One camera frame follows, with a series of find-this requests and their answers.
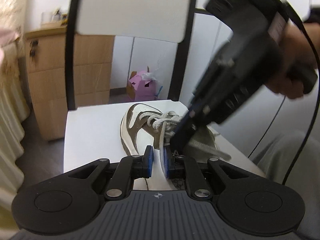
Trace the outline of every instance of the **black cable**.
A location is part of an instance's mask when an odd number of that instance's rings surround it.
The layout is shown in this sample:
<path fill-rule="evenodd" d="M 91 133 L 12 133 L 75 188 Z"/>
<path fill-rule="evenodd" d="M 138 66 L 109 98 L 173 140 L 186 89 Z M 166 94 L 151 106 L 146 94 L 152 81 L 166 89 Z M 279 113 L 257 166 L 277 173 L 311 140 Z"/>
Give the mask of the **black cable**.
<path fill-rule="evenodd" d="M 296 14 L 296 12 L 292 9 L 291 5 L 287 3 L 287 13 L 289 14 L 289 17 L 290 19 L 292 20 L 292 22 L 295 23 L 295 25 L 301 30 L 301 32 L 304 34 L 304 36 L 306 37 L 308 43 L 310 44 L 310 47 L 313 51 L 313 54 L 315 55 L 316 57 L 316 61 L 317 61 L 317 66 L 318 66 L 318 69 L 320 67 L 320 59 L 319 59 L 319 55 L 318 55 L 318 52 L 315 48 L 315 46 L 313 45 L 304 25 L 303 25 L 303 22 L 301 21 L 301 19 L 299 18 L 299 16 Z M 308 141 L 308 138 L 310 136 L 310 133 L 313 129 L 313 125 L 315 124 L 315 121 L 316 121 L 316 117 L 317 117 L 317 114 L 318 114 L 318 110 L 319 110 L 319 104 L 320 104 L 320 82 L 319 82 L 319 88 L 318 88 L 318 96 L 317 96 L 317 102 L 316 102 L 316 107 L 315 107 L 315 111 L 313 112 L 313 116 L 312 116 L 312 119 L 311 119 L 311 122 L 310 122 L 310 125 L 309 125 L 309 128 L 308 128 L 308 131 L 306 133 L 306 136 L 305 138 L 303 139 L 302 143 L 301 143 L 301 146 L 299 148 L 299 150 L 297 151 L 294 159 L 292 160 L 292 163 L 290 164 L 289 166 L 289 169 L 287 170 L 285 176 L 284 176 L 284 179 L 282 181 L 282 185 L 285 185 L 285 183 L 287 182 L 287 179 L 290 175 L 290 172 L 292 171 L 292 168 L 293 166 L 295 165 L 295 163 L 297 162 L 303 148 L 305 147 L 307 141 Z"/>
<path fill-rule="evenodd" d="M 273 124 L 273 121 L 276 119 L 278 113 L 280 112 L 280 109 L 284 103 L 284 100 L 285 100 L 286 97 L 283 98 L 282 102 L 281 102 L 281 105 L 279 106 L 279 109 L 278 111 L 276 112 L 275 114 L 275 117 L 272 119 L 270 125 L 268 126 L 267 130 L 265 131 L 265 133 L 263 134 L 263 136 L 261 137 L 260 141 L 257 143 L 257 145 L 255 146 L 255 148 L 252 150 L 252 152 L 249 154 L 248 158 L 250 158 L 250 156 L 252 155 L 252 153 L 255 151 L 255 149 L 258 147 L 258 145 L 261 143 L 262 139 L 264 138 L 264 136 L 266 135 L 266 133 L 268 132 L 269 128 L 271 127 L 271 125 Z"/>
<path fill-rule="evenodd" d="M 73 81 L 73 51 L 76 33 L 76 22 L 80 1 L 81 0 L 71 0 L 70 2 L 68 13 L 68 25 L 66 31 L 64 71 L 68 111 L 76 110 L 75 90 Z"/>

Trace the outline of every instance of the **metal screw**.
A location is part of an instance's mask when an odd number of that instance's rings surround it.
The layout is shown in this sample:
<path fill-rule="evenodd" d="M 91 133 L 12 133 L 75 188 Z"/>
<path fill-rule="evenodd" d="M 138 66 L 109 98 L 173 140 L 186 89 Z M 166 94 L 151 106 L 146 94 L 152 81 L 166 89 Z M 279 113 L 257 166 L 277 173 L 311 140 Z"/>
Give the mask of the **metal screw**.
<path fill-rule="evenodd" d="M 122 194 L 122 191 L 117 188 L 109 189 L 107 191 L 107 196 L 109 197 L 119 197 L 121 196 L 121 194 Z"/>
<path fill-rule="evenodd" d="M 228 61 L 228 67 L 233 67 L 234 64 L 235 64 L 235 62 L 234 62 L 232 59 L 230 59 L 230 60 Z"/>
<path fill-rule="evenodd" d="M 244 95 L 249 95 L 249 92 L 248 92 L 248 90 L 247 90 L 247 88 L 246 87 L 244 87 L 244 86 L 241 86 L 240 87 L 240 91 L 244 94 Z"/>
<path fill-rule="evenodd" d="M 216 61 L 216 63 L 217 63 L 217 65 L 223 65 L 223 61 L 221 60 L 221 59 L 217 59 L 217 61 Z"/>
<path fill-rule="evenodd" d="M 197 197 L 208 197 L 210 196 L 210 191 L 206 189 L 198 189 L 195 191 Z"/>
<path fill-rule="evenodd" d="M 192 110 L 192 111 L 190 112 L 190 114 L 189 114 L 189 116 L 190 116 L 191 118 L 194 118 L 195 115 L 196 115 L 196 112 L 195 112 L 194 110 Z"/>
<path fill-rule="evenodd" d="M 230 100 L 228 99 L 226 101 L 226 105 L 230 108 L 230 109 L 234 109 L 235 108 L 235 104 Z"/>
<path fill-rule="evenodd" d="M 208 105 L 206 105 L 206 106 L 203 108 L 203 110 L 202 110 L 202 112 L 203 112 L 205 115 L 209 114 L 210 111 L 211 111 L 211 109 L 210 109 L 210 107 L 209 107 Z"/>

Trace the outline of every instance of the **wooden cabinet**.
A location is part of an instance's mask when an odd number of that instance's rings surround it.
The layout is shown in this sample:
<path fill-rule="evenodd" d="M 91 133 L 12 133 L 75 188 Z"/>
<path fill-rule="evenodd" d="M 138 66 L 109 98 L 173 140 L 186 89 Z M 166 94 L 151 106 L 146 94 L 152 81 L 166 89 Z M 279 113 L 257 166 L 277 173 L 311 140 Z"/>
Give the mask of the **wooden cabinet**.
<path fill-rule="evenodd" d="M 25 34 L 28 83 L 38 126 L 45 140 L 64 137 L 67 120 L 65 27 Z M 76 106 L 109 102 L 114 36 L 75 35 Z"/>

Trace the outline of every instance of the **white sneaker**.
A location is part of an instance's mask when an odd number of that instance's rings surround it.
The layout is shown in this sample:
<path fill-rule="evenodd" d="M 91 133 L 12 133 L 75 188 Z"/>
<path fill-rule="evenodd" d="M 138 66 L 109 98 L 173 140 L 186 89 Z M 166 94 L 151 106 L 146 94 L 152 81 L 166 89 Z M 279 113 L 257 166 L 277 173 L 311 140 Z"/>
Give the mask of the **white sneaker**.
<path fill-rule="evenodd" d="M 149 179 L 136 179 L 134 189 L 140 190 L 176 190 L 181 189 L 181 181 L 165 178 L 162 171 L 160 151 L 174 135 L 173 130 L 182 119 L 175 112 L 162 114 L 156 108 L 145 104 L 134 104 L 125 113 L 121 121 L 120 136 L 127 155 L 143 155 L 147 145 L 154 149 L 152 175 Z M 220 152 L 215 146 L 214 134 L 207 128 L 200 129 L 185 147 L 184 154 L 206 163 L 210 158 L 230 160 L 228 154 Z"/>

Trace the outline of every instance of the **white shoelace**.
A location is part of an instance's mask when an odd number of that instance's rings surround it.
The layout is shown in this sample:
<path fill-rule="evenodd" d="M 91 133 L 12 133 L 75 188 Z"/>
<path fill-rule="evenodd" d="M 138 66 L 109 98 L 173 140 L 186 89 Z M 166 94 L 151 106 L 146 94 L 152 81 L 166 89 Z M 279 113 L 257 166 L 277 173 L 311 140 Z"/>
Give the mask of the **white shoelace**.
<path fill-rule="evenodd" d="M 166 112 L 164 114 L 155 114 L 152 112 L 145 112 L 143 114 L 140 115 L 139 119 L 141 120 L 144 117 L 148 117 L 147 120 L 147 125 L 149 127 L 152 126 L 153 129 L 158 130 L 159 127 L 162 125 L 163 122 L 166 122 L 166 128 L 165 128 L 165 134 L 164 137 L 166 139 L 170 139 L 173 135 L 174 135 L 174 129 L 176 128 L 176 126 L 178 125 L 178 123 L 181 121 L 182 116 L 176 114 L 174 111 L 169 111 Z M 197 148 L 203 152 L 207 152 L 210 153 L 212 155 L 214 155 L 215 157 L 221 157 L 224 160 L 228 161 L 231 159 L 231 156 L 229 154 L 226 154 L 220 150 L 218 150 L 217 145 L 215 144 L 215 137 L 220 135 L 218 134 L 212 134 L 210 133 L 210 135 L 212 136 L 212 140 L 214 141 L 214 145 L 215 147 L 212 147 L 210 145 L 204 144 L 202 142 L 196 141 L 194 139 L 191 139 L 189 141 L 189 145 Z"/>

